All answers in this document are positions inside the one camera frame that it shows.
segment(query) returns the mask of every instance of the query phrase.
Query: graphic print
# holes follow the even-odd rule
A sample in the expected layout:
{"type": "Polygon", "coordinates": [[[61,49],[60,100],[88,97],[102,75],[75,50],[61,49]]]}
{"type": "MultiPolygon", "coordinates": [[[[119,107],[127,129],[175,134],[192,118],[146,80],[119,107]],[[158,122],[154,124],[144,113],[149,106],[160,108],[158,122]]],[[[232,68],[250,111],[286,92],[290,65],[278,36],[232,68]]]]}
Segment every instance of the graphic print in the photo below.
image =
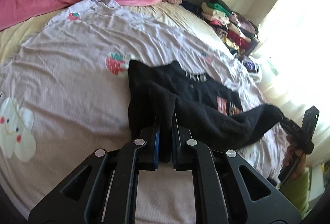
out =
{"type": "Polygon", "coordinates": [[[214,55],[208,55],[205,51],[201,52],[201,56],[205,59],[205,61],[211,65],[213,60],[215,60],[215,56],[214,55]]]}
{"type": "Polygon", "coordinates": [[[69,14],[68,19],[72,22],[80,19],[80,13],[72,12],[69,14]]]}
{"type": "Polygon", "coordinates": [[[237,108],[232,102],[229,102],[229,111],[227,111],[227,100],[217,96],[218,111],[227,116],[233,116],[242,113],[242,110],[237,108]]]}
{"type": "Polygon", "coordinates": [[[6,98],[0,107],[0,147],[3,155],[13,153],[27,162],[36,152],[36,141],[31,134],[34,116],[31,110],[21,107],[15,98],[6,98]]]}
{"type": "Polygon", "coordinates": [[[114,75],[126,77],[128,76],[128,66],[131,59],[135,59],[135,57],[132,55],[123,56],[120,53],[110,53],[105,60],[105,64],[114,75]]]}

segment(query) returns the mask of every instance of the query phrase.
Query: metal screw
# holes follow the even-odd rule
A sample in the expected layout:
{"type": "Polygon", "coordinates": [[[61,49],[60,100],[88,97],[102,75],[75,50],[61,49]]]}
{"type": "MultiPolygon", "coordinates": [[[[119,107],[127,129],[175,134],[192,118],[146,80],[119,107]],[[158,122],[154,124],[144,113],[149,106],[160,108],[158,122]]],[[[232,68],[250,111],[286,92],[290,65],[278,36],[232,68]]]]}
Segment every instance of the metal screw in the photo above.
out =
{"type": "Polygon", "coordinates": [[[105,155],[105,150],[104,149],[98,149],[95,151],[95,156],[96,157],[102,157],[105,155]]]}
{"type": "Polygon", "coordinates": [[[189,146],[196,146],[197,145],[197,141],[195,139],[188,139],[186,143],[189,146]]]}
{"type": "Polygon", "coordinates": [[[226,154],[227,154],[227,156],[230,157],[230,158],[234,158],[234,157],[236,157],[236,151],[234,151],[234,150],[232,150],[232,149],[227,150],[227,151],[226,151],[226,154]]]}
{"type": "Polygon", "coordinates": [[[134,141],[134,144],[137,146],[142,146],[145,143],[145,141],[142,138],[138,138],[134,141]]]}

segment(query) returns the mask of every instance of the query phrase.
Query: green shirt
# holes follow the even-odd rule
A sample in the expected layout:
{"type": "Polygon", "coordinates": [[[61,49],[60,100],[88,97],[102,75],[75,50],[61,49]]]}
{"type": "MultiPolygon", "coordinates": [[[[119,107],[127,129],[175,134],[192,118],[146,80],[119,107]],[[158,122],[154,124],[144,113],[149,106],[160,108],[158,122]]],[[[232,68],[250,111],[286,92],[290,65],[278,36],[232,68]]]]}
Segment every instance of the green shirt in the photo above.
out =
{"type": "Polygon", "coordinates": [[[208,2],[207,3],[207,6],[210,7],[211,9],[215,9],[215,10],[224,12],[226,14],[226,16],[229,16],[230,15],[230,12],[227,11],[224,7],[222,7],[219,3],[208,2]]]}
{"type": "Polygon", "coordinates": [[[280,192],[295,206],[300,212],[301,218],[307,215],[308,211],[308,189],[310,185],[309,169],[305,173],[292,181],[287,181],[280,192]]]}

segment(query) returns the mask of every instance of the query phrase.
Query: sleeve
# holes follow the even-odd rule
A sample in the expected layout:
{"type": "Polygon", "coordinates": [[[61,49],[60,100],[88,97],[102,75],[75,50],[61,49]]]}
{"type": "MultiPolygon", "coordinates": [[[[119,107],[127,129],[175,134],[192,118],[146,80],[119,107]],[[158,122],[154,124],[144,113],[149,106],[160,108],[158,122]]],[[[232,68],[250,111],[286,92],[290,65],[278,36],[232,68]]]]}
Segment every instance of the sleeve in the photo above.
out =
{"type": "Polygon", "coordinates": [[[308,211],[308,189],[310,185],[310,172],[306,168],[305,173],[297,179],[287,181],[280,192],[295,206],[302,218],[308,211]]]}

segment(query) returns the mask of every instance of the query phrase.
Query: cartoon cloud print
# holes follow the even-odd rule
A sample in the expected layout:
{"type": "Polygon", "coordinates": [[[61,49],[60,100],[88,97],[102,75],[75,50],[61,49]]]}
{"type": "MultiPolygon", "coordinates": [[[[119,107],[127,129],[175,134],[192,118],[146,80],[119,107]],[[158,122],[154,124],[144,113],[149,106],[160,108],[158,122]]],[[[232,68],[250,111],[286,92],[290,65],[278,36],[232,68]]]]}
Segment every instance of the cartoon cloud print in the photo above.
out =
{"type": "Polygon", "coordinates": [[[0,107],[0,146],[7,158],[16,154],[27,162],[36,152],[36,141],[31,134],[34,116],[31,110],[21,107],[15,98],[8,97],[0,107]]]}

